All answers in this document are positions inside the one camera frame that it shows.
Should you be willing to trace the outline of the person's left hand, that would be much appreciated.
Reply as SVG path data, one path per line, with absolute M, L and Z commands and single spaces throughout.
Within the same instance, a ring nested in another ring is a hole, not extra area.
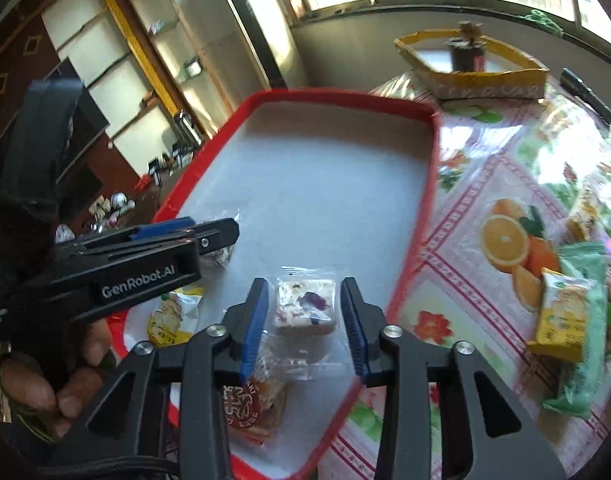
M 1 386 L 23 419 L 59 440 L 102 388 L 111 346 L 112 332 L 102 318 L 75 330 L 63 346 L 52 341 L 6 356 Z

